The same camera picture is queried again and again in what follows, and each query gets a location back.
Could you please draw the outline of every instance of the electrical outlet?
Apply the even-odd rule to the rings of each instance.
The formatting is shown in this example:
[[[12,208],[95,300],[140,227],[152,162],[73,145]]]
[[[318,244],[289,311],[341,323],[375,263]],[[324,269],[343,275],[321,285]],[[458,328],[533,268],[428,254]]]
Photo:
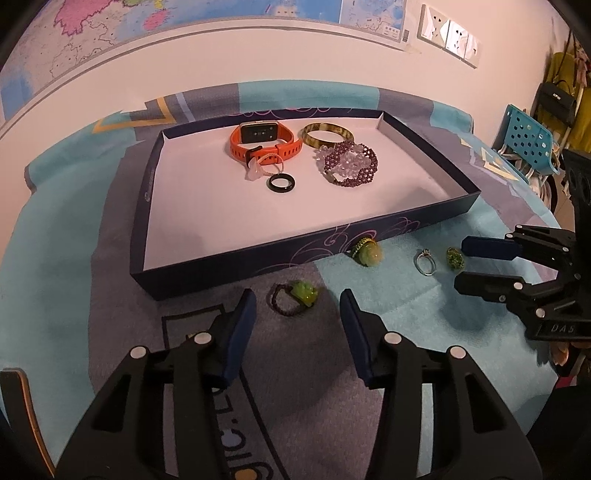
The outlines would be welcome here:
[[[445,48],[450,20],[428,5],[423,5],[418,37],[438,47]]]
[[[468,44],[466,46],[466,55],[464,61],[468,65],[472,65],[474,68],[478,68],[480,65],[480,55],[482,54],[482,44],[474,35],[468,35]]]
[[[465,28],[454,21],[450,21],[445,49],[463,59],[466,56],[468,36],[469,33]]]

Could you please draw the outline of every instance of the map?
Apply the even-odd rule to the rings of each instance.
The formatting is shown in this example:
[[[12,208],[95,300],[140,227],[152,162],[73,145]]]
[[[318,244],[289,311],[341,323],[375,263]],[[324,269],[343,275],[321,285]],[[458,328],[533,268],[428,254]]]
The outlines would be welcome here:
[[[272,15],[341,23],[400,41],[405,4],[406,0],[49,0],[0,71],[0,126],[86,59],[164,28]]]
[[[343,0],[340,23],[401,40],[407,0]]]

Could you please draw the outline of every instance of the fabric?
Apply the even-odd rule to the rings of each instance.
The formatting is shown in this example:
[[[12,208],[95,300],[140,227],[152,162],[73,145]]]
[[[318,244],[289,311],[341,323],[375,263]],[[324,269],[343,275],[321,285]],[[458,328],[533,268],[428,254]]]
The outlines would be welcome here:
[[[482,190],[467,214],[381,242],[385,259],[367,269],[344,255],[164,302],[129,276],[129,239],[139,185],[161,129],[247,111],[308,106],[379,108],[396,116],[451,159]],[[242,290],[258,298],[259,319],[243,372],[220,406],[223,443],[233,472],[262,478],[363,478],[381,398],[355,378],[337,313],[340,292],[422,347],[464,345],[527,431],[556,380],[545,345],[527,342],[519,320],[496,304],[462,297],[445,267],[447,247],[466,235],[502,237],[516,223],[558,224],[505,161],[482,144],[464,112],[400,92],[332,82],[252,82],[181,92],[112,115],[59,142],[27,169],[31,199],[23,208],[0,268],[0,367],[24,368],[49,452],[57,460],[96,392],[135,345],[174,346],[234,308]],[[430,248],[439,271],[414,268]],[[470,270],[523,275],[534,283],[553,272],[529,262],[469,259]],[[298,319],[272,312],[275,283],[305,278],[322,287],[316,307]],[[173,314],[197,312],[186,320]],[[424,418],[432,415],[429,395]],[[170,399],[165,404],[167,465],[174,470]],[[422,472],[431,433],[423,428]]]

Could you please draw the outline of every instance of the orange watch strap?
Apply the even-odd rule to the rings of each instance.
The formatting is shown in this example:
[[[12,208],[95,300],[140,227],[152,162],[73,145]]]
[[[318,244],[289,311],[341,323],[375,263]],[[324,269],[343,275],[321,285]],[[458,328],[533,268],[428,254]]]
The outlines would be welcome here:
[[[285,161],[295,157],[301,151],[303,145],[302,140],[299,138],[296,139],[293,132],[281,123],[278,124],[277,138],[287,143],[277,144],[273,145],[272,147],[265,147],[257,150],[251,155],[251,158],[256,158],[258,160],[263,155],[274,153],[281,156],[281,158]],[[230,135],[230,152],[235,159],[246,162],[246,152],[249,149],[239,145],[241,140],[241,126],[238,125],[232,132],[232,135]],[[262,161],[261,165],[271,165],[278,162],[279,160],[276,158],[267,158]]]

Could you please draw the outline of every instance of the black ring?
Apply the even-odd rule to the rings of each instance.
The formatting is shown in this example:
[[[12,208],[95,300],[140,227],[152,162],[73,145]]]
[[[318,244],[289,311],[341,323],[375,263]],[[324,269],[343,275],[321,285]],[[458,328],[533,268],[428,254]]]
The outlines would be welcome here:
[[[273,185],[273,182],[275,180],[281,180],[281,179],[287,180],[290,184],[287,187],[278,187],[277,185]],[[294,189],[294,187],[296,186],[296,181],[295,181],[294,177],[292,177],[291,175],[288,175],[287,173],[276,173],[275,175],[270,177],[269,180],[267,180],[267,186],[273,192],[287,193],[287,192],[290,192]]]

